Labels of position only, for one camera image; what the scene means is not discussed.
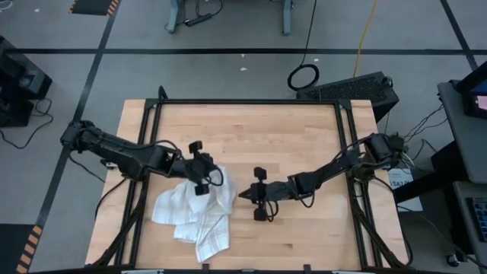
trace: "white towel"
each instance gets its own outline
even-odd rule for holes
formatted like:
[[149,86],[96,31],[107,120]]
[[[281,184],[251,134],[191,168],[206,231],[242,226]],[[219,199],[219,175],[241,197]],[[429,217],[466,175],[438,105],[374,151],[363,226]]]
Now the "white towel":
[[[230,246],[228,218],[236,195],[233,178],[220,167],[222,186],[209,186],[209,194],[197,196],[195,184],[189,180],[159,195],[152,221],[176,225],[174,239],[196,244],[196,257],[201,263]],[[221,182],[220,173],[210,173],[212,182]]]

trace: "concrete floor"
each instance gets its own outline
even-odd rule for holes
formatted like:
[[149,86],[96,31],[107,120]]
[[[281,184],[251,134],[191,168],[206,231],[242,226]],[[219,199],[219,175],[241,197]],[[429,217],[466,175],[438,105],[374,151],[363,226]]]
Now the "concrete floor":
[[[368,18],[371,0],[319,0],[310,48],[356,49]],[[218,16],[196,27],[181,26],[174,35],[163,26],[169,17],[169,1],[124,0],[116,16],[107,48],[191,49],[191,48],[303,48],[313,7],[311,0],[295,0],[292,35],[281,35],[280,4],[266,0],[226,0]],[[448,0],[471,49],[487,49],[482,21],[487,2]],[[96,49],[108,18],[68,14],[72,0],[15,0],[0,13],[0,35],[17,48]],[[187,3],[187,15],[194,17],[194,4]],[[365,49],[462,49],[439,0],[382,0],[364,42]],[[53,100],[53,124],[42,129],[31,144],[18,151],[0,142],[0,223],[34,224],[61,153],[59,137],[72,119],[95,55],[27,55],[53,78],[48,97]],[[292,98],[286,84],[288,74],[302,55],[104,55],[91,87],[83,119],[93,120],[115,133],[127,99],[156,97],[163,85],[172,98]],[[487,56],[475,56],[478,64]],[[307,62],[320,68],[320,84],[350,78],[355,55],[309,55]],[[471,68],[462,55],[364,55],[359,74],[383,71],[394,80],[400,98],[389,118],[387,132],[406,134],[424,116],[440,105],[436,85],[463,78]],[[298,81],[310,75],[303,73]],[[440,122],[436,114],[430,124]],[[34,117],[22,129],[5,133],[20,143],[41,124]],[[379,129],[384,130],[384,119]],[[426,130],[409,147],[414,155],[421,138],[441,148],[453,140],[449,125]],[[427,148],[416,164],[431,167]],[[106,172],[97,158],[77,158],[97,174]],[[67,163],[53,207],[44,228],[31,271],[81,267],[94,225],[94,208],[102,184],[80,168]],[[422,197],[425,214],[444,215],[435,194]],[[434,231],[415,216],[401,215],[418,269],[475,273],[472,264],[451,268],[444,256],[451,249]]]

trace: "wooden table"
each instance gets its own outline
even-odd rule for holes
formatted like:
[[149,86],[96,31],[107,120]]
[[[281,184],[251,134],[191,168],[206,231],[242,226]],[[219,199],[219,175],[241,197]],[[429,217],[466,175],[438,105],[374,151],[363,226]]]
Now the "wooden table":
[[[119,137],[137,141],[144,103],[125,102]],[[358,137],[376,132],[370,101],[352,101],[352,106]],[[342,116],[349,133],[344,111]],[[290,174],[323,166],[340,150],[333,106],[164,105],[160,123],[157,139],[175,142],[187,157],[187,145],[202,140],[203,151],[209,152],[217,164],[228,167],[238,192],[256,182],[254,167],[267,169],[269,182],[285,180]],[[386,171],[379,170],[376,175],[388,181]],[[109,171],[103,193],[120,180],[117,170]],[[151,221],[156,198],[181,182],[151,175],[137,268],[201,269],[193,244],[175,241],[173,226]],[[87,263],[95,261],[118,233],[128,185],[108,196],[100,207]],[[377,232],[405,263],[407,254],[392,194],[374,181],[369,194]],[[324,183],[311,209],[298,201],[280,202],[273,223],[254,221],[254,209],[248,200],[235,199],[230,249],[207,262],[211,269],[294,270],[303,269],[304,264],[315,270],[360,269],[345,175]],[[373,265],[366,232],[364,239],[369,264]],[[128,262],[131,242],[132,233],[127,238],[124,262]]]

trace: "yellow cable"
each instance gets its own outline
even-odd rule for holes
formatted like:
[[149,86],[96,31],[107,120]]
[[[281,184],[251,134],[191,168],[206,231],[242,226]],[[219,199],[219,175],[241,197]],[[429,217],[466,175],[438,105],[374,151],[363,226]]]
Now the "yellow cable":
[[364,42],[364,38],[368,32],[368,28],[371,26],[372,17],[374,16],[375,7],[377,7],[378,2],[379,0],[374,0],[374,5],[372,5],[371,14],[368,16],[364,33],[362,34],[362,38],[360,38],[360,43],[358,44],[357,59],[355,60],[355,69],[353,70],[353,77],[357,77],[358,64],[360,63],[360,52],[362,51],[362,43]]

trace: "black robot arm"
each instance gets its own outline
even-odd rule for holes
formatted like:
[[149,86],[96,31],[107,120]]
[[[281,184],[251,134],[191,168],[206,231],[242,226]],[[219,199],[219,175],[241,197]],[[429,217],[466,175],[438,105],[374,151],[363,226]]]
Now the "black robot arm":
[[[359,145],[365,146],[365,153]],[[288,177],[287,182],[264,183],[266,171],[256,167],[254,175],[258,183],[252,183],[248,190],[239,194],[240,198],[249,199],[257,204],[254,211],[256,221],[267,221],[266,202],[278,202],[287,199],[302,200],[311,197],[321,185],[335,176],[351,170],[359,180],[370,179],[374,170],[387,165],[395,166],[399,155],[394,151],[385,135],[372,134],[349,145],[338,153],[328,164],[311,172],[301,172]]]
[[[130,180],[144,180],[150,173],[167,178],[188,178],[196,184],[196,195],[208,193],[208,184],[203,183],[203,180],[211,171],[218,169],[209,154],[199,153],[202,149],[201,142],[189,145],[193,159],[186,160],[181,151],[169,141],[137,145],[108,134],[89,121],[69,123],[61,137],[61,143],[72,151],[91,151],[113,162],[122,175]],[[157,143],[166,143],[173,147]]]

